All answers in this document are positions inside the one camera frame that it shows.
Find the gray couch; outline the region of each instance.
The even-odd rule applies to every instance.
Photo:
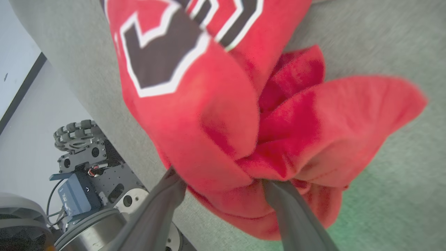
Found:
[[[96,0],[12,0],[24,27],[148,188],[165,172],[128,112]],[[329,229],[342,251],[446,250],[446,2],[333,0],[313,6],[287,50],[318,43],[327,80],[401,75],[430,99],[345,192]],[[217,218],[190,194],[174,223],[199,251],[279,251]]]

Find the black baseboard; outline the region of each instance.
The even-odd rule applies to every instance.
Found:
[[[31,70],[29,71],[28,75],[26,76],[25,80],[23,81],[22,86],[20,86],[20,89],[17,91],[17,94],[14,96],[14,99],[12,100],[11,104],[9,105],[8,110],[6,110],[6,112],[4,113],[3,117],[0,120],[0,134],[5,129],[6,125],[8,124],[12,115],[16,111],[17,107],[19,106],[20,102],[22,101],[23,97],[25,96],[26,92],[28,91],[29,87],[34,82],[34,79],[36,79],[37,74],[40,72],[40,69],[42,69],[42,66],[45,62],[46,62],[45,55],[43,53],[40,53],[39,57],[37,58],[36,62],[33,65],[33,67],[31,67]]]

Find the red jersey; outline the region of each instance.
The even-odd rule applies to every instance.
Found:
[[[403,79],[324,83],[317,46],[282,54],[311,0],[106,0],[124,101],[213,213],[280,239],[260,179],[291,180],[328,227],[342,191],[426,101]]]

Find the gray floor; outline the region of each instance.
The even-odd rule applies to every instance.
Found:
[[[26,197],[45,209],[56,184],[48,178],[58,171],[56,161],[62,154],[54,147],[53,132],[67,123],[89,118],[47,61],[0,135],[0,192]],[[56,193],[50,213],[61,206]]]

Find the black cable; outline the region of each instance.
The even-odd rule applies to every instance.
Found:
[[[48,198],[48,203],[46,204],[46,218],[48,219],[48,223],[49,223],[51,226],[54,226],[54,225],[57,224],[57,222],[54,223],[54,224],[50,222],[49,214],[50,214],[50,202],[51,202],[51,197],[53,196],[54,191],[56,191],[56,188],[58,187],[58,185],[60,185],[60,183],[61,183],[63,180],[64,180],[64,179],[59,180],[59,182],[57,182],[57,184],[54,186],[53,190],[52,190],[51,193],[50,193],[50,197]]]

